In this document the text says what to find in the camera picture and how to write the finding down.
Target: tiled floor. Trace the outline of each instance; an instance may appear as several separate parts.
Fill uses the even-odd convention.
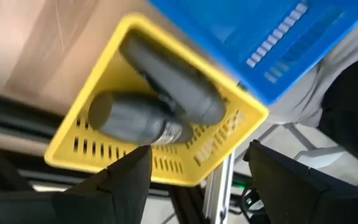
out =
[[[268,123],[262,124],[243,144],[236,150],[236,154],[240,154],[247,148],[249,142],[258,138],[271,125]],[[335,146],[335,142],[328,139],[319,131],[298,125],[297,128],[316,146],[316,147],[331,147]],[[306,148],[285,128],[278,127],[267,139],[262,141],[262,144],[281,152],[282,154],[294,158],[300,151]],[[240,162],[235,166],[235,171],[244,174],[250,174],[247,163]],[[342,179],[354,185],[358,185],[358,161],[345,153],[336,162],[328,167],[320,169],[320,171]],[[146,208],[143,214],[142,224],[178,224],[176,217],[173,217],[169,222],[164,220],[173,213],[173,207],[169,200],[148,199]],[[246,220],[242,215],[229,215],[228,224],[246,224]]]

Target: blue plastic crate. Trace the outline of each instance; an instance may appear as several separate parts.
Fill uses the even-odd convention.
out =
[[[358,0],[149,0],[266,105],[358,23]]]

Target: yellow plastic basket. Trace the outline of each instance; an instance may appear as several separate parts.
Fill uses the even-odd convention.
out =
[[[106,90],[152,94],[145,80],[120,56],[119,45],[129,30],[138,30],[160,42],[204,73],[226,99],[226,115],[215,126],[193,126],[186,144],[153,147],[152,181],[196,185],[212,172],[267,117],[268,111],[236,82],[140,14],[122,19],[73,106],[59,127],[45,160],[51,166],[99,172],[137,146],[95,131],[87,122],[93,97]]]

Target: gray cylindrical object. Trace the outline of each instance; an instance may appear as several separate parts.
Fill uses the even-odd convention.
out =
[[[171,144],[193,137],[189,124],[170,115],[158,99],[140,93],[100,93],[88,119],[94,129],[124,142]]]
[[[142,75],[170,109],[192,123],[218,124],[226,105],[201,72],[138,32],[129,32],[120,53]]]

